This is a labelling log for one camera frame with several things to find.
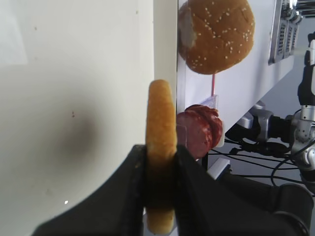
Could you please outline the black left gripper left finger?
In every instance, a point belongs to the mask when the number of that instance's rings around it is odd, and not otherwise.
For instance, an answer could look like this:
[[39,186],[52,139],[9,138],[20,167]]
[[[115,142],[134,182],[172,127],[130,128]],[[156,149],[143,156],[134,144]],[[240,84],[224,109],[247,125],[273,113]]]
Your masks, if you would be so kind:
[[34,236],[141,236],[146,147],[135,145],[94,193],[39,225]]

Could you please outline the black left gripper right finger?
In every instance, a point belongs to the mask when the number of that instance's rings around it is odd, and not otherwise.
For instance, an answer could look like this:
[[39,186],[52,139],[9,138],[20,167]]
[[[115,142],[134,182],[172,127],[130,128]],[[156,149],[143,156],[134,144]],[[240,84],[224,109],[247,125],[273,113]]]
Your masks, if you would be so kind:
[[314,201],[302,186],[272,187],[228,173],[213,179],[183,146],[175,163],[179,235],[309,235]]

